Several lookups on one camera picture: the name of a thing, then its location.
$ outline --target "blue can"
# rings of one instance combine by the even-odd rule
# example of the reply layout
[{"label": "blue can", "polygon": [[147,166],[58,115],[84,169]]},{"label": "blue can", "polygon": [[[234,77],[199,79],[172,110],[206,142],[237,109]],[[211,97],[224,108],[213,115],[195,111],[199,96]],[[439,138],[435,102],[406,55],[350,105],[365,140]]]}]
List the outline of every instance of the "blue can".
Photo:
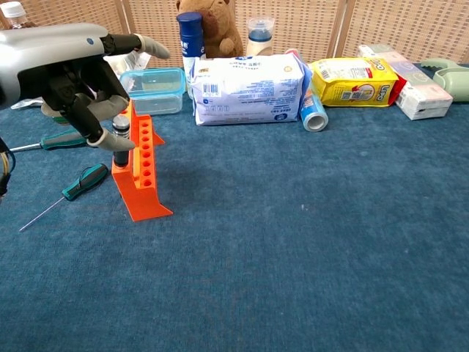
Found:
[{"label": "blue can", "polygon": [[310,132],[322,131],[329,122],[328,115],[325,113],[321,99],[310,82],[305,100],[301,106],[300,116],[303,121],[303,127]]},{"label": "blue can", "polygon": [[202,14],[184,12],[177,16],[179,22],[182,60],[189,97],[192,99],[191,69],[196,57],[205,58],[204,30]]}]

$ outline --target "barcode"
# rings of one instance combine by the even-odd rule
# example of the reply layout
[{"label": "barcode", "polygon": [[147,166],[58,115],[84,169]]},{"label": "barcode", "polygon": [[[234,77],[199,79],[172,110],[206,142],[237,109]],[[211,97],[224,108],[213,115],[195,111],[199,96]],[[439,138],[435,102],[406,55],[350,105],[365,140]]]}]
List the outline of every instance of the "barcode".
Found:
[{"label": "barcode", "polygon": [[328,79],[330,76],[329,76],[329,72],[327,70],[322,70],[321,71],[321,76],[324,78],[324,79]]},{"label": "barcode", "polygon": [[202,85],[203,98],[219,98],[221,97],[221,90],[218,84],[204,83]]},{"label": "barcode", "polygon": [[204,93],[214,93],[218,94],[218,85],[217,84],[204,84]]}]

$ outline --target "white package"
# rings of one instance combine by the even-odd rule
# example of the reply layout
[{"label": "white package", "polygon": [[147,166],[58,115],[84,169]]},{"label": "white package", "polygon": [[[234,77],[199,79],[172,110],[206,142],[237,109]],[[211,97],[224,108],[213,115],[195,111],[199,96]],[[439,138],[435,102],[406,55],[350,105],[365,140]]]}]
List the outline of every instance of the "white package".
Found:
[{"label": "white package", "polygon": [[305,72],[293,54],[197,58],[191,71],[196,124],[298,121]]},{"label": "white package", "polygon": [[411,120],[446,115],[453,102],[452,96],[392,47],[384,44],[360,45],[358,56],[383,58],[407,81],[396,105]]},{"label": "white package", "polygon": [[109,63],[117,78],[127,71],[144,70],[151,58],[151,55],[138,53],[135,50],[123,55],[104,56],[104,60]]}]

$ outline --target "cable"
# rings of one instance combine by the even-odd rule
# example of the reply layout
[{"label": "cable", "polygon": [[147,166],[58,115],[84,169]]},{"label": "cable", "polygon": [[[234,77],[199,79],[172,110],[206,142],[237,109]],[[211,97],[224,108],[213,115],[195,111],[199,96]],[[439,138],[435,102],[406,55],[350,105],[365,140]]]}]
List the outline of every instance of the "cable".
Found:
[{"label": "cable", "polygon": [[1,160],[3,161],[3,176],[7,176],[9,174],[10,163],[8,161],[8,157],[6,153],[2,153]]},{"label": "cable", "polygon": [[11,159],[12,159],[12,163],[13,163],[12,169],[10,170],[10,173],[12,173],[13,170],[15,169],[15,167],[16,167],[16,157],[15,157],[14,152],[12,152],[10,149],[9,149],[7,152],[8,152],[8,154],[10,155],[10,157],[11,157]]}]

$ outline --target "orange test tube rack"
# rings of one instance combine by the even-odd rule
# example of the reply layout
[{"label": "orange test tube rack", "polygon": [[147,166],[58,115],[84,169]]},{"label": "orange test tube rack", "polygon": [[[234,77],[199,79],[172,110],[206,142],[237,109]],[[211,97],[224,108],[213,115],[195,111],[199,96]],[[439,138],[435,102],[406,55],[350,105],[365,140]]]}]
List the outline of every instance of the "orange test tube rack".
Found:
[{"label": "orange test tube rack", "polygon": [[158,199],[156,157],[154,147],[164,144],[154,132],[149,115],[137,115],[130,101],[122,112],[130,122],[130,140],[135,143],[129,152],[127,166],[118,167],[112,161],[112,177],[133,221],[142,221],[172,215]]}]

